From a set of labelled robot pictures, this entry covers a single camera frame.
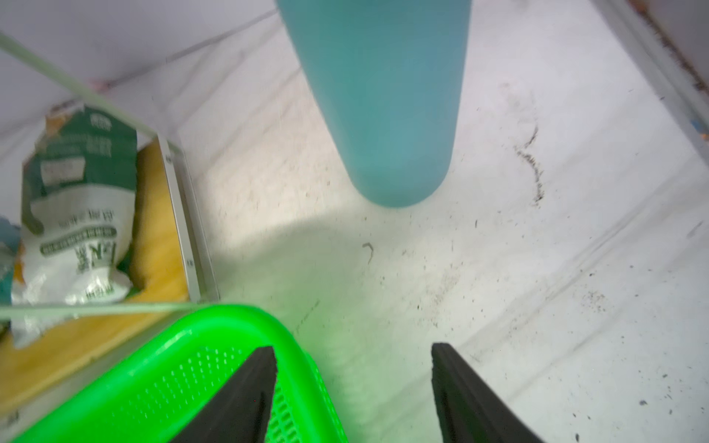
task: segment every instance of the green plastic basket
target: green plastic basket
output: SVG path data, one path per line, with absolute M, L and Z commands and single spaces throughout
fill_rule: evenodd
M 267 442 L 346 442 L 313 360 L 270 315 L 215 306 L 175 322 L 16 442 L 168 442 L 257 347 L 278 376 Z

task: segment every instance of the white floor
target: white floor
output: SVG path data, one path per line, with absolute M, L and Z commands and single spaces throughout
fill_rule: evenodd
M 109 96 L 187 151 L 222 297 L 294 332 L 352 442 L 440 441 L 437 341 L 548 442 L 706 442 L 707 165 L 588 0 L 470 28 L 449 174 L 405 209 L 352 187 L 277 16 Z

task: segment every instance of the plastic bag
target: plastic bag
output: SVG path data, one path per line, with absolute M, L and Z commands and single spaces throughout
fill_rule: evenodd
M 126 297 L 132 285 L 116 265 L 133 234 L 136 155 L 135 129 L 108 113 L 85 108 L 48 119 L 23 167 L 21 266 L 13 305 L 112 303 Z M 15 347 L 64 320 L 13 318 Z

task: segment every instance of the teal water bottle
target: teal water bottle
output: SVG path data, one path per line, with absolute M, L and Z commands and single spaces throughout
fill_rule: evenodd
M 354 186 L 428 197 L 450 165 L 470 0 L 277 0 Z

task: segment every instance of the white wall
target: white wall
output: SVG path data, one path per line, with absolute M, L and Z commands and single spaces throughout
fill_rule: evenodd
M 106 80 L 274 7 L 272 0 L 3 0 L 0 30 L 76 78 Z M 69 97 L 0 53 L 0 134 Z

